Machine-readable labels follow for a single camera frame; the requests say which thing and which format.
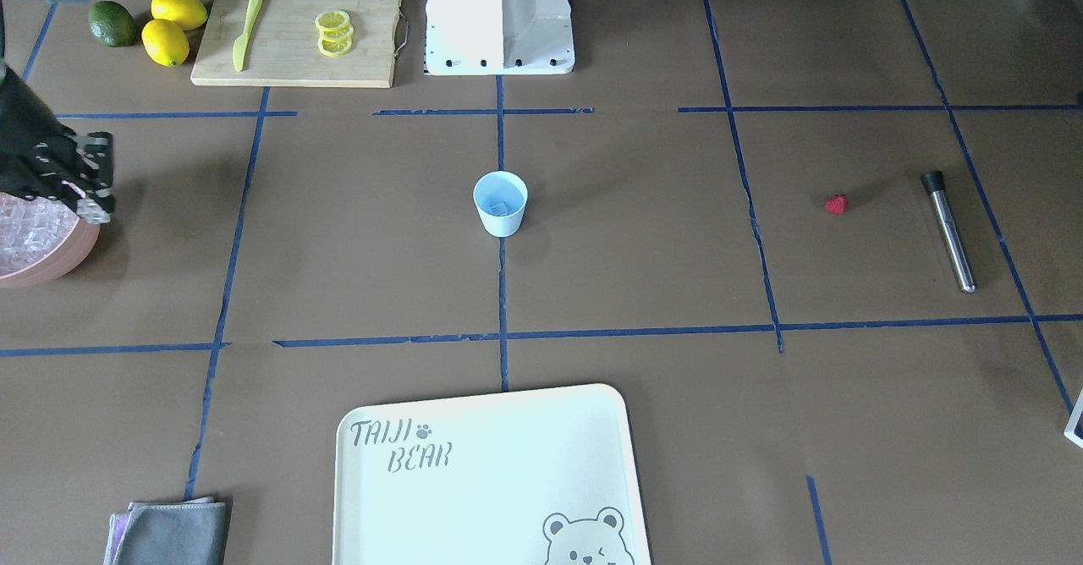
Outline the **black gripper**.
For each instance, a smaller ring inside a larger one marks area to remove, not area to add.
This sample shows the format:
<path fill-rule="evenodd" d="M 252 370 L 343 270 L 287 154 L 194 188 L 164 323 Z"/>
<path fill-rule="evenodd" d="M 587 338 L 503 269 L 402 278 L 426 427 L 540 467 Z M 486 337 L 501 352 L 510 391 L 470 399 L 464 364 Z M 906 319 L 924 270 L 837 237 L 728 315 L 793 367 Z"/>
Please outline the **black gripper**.
<path fill-rule="evenodd" d="M 63 203 L 88 223 L 108 223 L 113 135 L 77 134 L 3 63 L 1 190 L 24 201 Z"/>

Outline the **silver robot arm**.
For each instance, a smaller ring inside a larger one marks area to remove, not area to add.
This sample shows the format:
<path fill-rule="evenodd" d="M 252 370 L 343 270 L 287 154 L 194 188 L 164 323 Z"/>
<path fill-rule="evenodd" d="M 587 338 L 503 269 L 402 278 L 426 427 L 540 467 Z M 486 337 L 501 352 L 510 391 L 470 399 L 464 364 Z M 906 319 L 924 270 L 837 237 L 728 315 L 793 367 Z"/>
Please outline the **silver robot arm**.
<path fill-rule="evenodd" d="M 42 0 L 86 3 L 90 0 Z M 23 201 L 63 203 L 88 223 L 108 223 L 113 198 L 113 135 L 77 134 L 3 64 L 1 190 Z"/>

